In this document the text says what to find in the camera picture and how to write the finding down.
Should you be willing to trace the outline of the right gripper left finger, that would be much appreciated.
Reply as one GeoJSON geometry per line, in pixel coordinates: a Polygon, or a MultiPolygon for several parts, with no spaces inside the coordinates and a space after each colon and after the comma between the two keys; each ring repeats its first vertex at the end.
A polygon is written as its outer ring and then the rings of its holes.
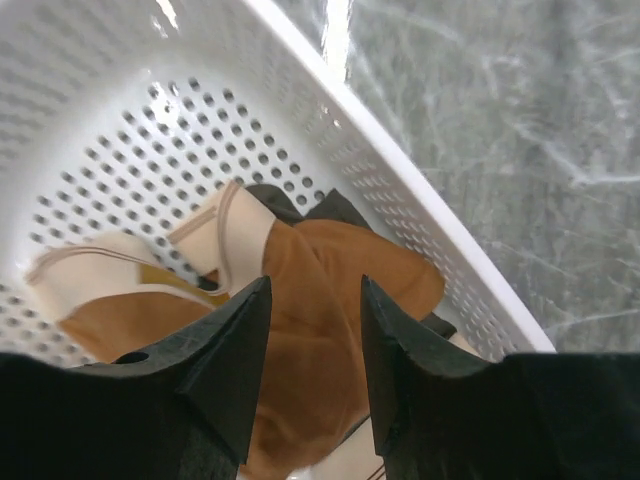
{"type": "Polygon", "coordinates": [[[1,357],[5,479],[233,479],[247,461],[271,320],[262,277],[111,364],[1,357]]]}

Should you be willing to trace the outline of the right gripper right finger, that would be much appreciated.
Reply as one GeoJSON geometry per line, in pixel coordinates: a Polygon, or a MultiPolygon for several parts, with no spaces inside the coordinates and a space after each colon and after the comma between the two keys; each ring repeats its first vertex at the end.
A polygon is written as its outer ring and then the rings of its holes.
{"type": "Polygon", "coordinates": [[[639,358],[481,359],[412,319],[373,280],[361,332],[376,453],[390,479],[635,479],[639,358]]]}

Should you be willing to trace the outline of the orange-brown underwear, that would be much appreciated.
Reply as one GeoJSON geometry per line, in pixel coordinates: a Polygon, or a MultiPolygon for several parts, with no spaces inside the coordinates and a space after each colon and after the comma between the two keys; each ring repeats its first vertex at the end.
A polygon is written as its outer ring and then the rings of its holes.
{"type": "MultiPolygon", "coordinates": [[[[361,340],[361,280],[370,277],[411,317],[428,316],[445,281],[421,255],[331,220],[276,222],[258,265],[272,290],[271,323],[248,479],[283,479],[327,457],[369,411],[361,340]]],[[[60,285],[60,328],[109,363],[213,311],[210,295],[157,266],[75,255],[60,285]]]]}

